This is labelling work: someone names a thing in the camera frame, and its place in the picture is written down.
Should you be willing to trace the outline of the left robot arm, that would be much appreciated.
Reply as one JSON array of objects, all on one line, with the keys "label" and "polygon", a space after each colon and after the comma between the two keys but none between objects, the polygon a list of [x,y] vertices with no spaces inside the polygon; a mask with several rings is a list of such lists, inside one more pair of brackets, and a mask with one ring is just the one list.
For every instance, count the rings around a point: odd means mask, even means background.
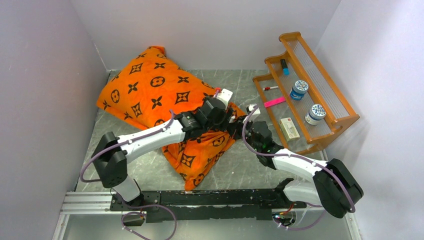
[{"label": "left robot arm", "polygon": [[104,188],[114,189],[130,210],[142,206],[142,191],[128,174],[127,165],[158,148],[196,139],[209,130],[221,130],[231,119],[231,93],[206,97],[196,110],[172,114],[170,120],[133,134],[102,136],[90,162]]}]

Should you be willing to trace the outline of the orange patterned pillowcase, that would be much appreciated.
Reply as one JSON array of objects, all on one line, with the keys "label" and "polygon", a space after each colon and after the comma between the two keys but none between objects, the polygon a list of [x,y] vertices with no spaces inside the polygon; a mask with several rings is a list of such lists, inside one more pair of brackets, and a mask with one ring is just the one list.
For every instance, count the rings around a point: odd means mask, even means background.
[{"label": "orange patterned pillowcase", "polygon": [[[172,114],[195,110],[215,91],[167,58],[164,47],[150,46],[106,84],[96,105],[146,130],[168,121]],[[226,131],[210,130],[194,139],[164,146],[162,152],[184,180],[185,190],[191,191],[235,141],[235,136]]]}]

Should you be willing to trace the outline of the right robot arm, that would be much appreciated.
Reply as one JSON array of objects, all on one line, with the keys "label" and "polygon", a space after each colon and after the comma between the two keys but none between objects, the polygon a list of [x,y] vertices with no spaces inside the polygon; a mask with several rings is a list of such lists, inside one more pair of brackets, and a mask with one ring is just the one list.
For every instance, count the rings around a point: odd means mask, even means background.
[{"label": "right robot arm", "polygon": [[243,140],[245,146],[265,167],[290,172],[304,182],[287,180],[275,193],[275,202],[282,208],[292,202],[320,206],[330,215],[341,219],[353,213],[364,191],[344,163],[299,155],[277,144],[264,121],[238,120],[228,126],[232,137]]}]

